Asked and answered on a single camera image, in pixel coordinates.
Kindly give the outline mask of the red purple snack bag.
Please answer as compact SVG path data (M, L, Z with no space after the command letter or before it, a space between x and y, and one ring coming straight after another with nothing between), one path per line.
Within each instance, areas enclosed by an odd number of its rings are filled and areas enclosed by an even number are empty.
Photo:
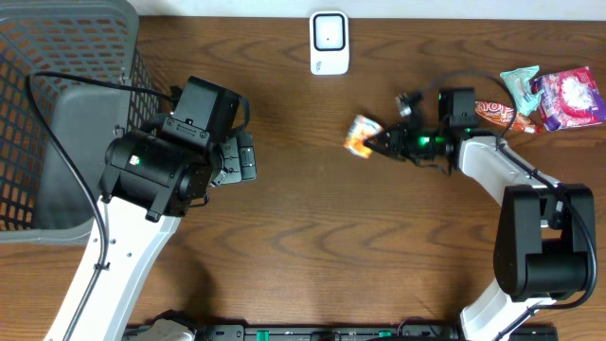
M540 76L531 90L541 94L538 110L549 132L605 121L605 101L588 66Z

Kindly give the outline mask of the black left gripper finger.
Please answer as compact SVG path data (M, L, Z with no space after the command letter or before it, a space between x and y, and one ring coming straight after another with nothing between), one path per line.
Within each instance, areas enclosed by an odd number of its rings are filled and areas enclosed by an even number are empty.
M236 137L215 146L210 155L213 172L210 186L236 184L241 181L241 162Z
M241 181L254 181L257 179L257 164L253 138L250 133L242 132L237 138L237 143L241 165Z

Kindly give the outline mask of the orange Top chocolate bar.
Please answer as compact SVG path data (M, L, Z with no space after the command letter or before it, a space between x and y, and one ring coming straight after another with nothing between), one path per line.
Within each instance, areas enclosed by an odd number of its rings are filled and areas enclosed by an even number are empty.
M513 109L504 104L492 101L477 100L475 112L490 123L507 127L513 117ZM532 135L543 135L544 126L541 122L533 121L529 117L518 114L510 129L515 132Z

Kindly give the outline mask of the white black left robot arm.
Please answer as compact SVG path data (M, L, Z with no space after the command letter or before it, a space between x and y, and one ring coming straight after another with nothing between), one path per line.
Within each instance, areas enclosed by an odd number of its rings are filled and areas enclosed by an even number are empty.
M209 188L256 180L248 99L197 77L171 92L172 113L108 146L100 195L89 200L89 241L46 339L121 339L153 263L188 209L206 205Z

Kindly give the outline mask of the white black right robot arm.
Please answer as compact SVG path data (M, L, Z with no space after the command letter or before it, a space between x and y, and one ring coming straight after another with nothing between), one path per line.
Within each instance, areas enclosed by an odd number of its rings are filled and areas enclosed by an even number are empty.
M423 125L422 93L401 94L402 121L365 139L375 153L476 181L501 207L493 251L494 279L459 314L460 340L508 340L542 310L585 303L597 284L595 205L582 184L565 185L532 167L498 133L482 129L471 88L438 94L436 129Z

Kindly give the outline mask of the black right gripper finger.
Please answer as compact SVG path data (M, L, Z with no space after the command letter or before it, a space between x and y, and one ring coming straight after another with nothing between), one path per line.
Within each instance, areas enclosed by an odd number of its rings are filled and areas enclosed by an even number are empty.
M388 143L371 143L371 142L366 142L366 146L373 151L374 153L378 153L381 155L384 155L386 157L392 157L393 153L390 150L389 144Z
M394 129L392 127L388 127L367 138L365 143L391 143L393 140L393 133Z

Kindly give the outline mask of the mint green snack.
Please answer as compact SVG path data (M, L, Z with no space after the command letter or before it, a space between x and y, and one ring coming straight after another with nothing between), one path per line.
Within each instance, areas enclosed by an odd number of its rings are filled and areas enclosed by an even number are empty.
M500 78L514 98L517 111L524 117L536 111L542 99L543 90L533 93L531 89L531 81L539 71L540 67L533 65L500 73Z

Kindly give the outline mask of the small orange white candy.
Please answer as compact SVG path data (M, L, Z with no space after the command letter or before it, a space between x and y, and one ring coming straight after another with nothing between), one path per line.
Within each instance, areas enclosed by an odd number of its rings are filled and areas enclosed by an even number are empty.
M352 154L368 159L372 150L365 146L365 141L383 131L383 126L378 122L358 115L354 118L346 137L344 147Z

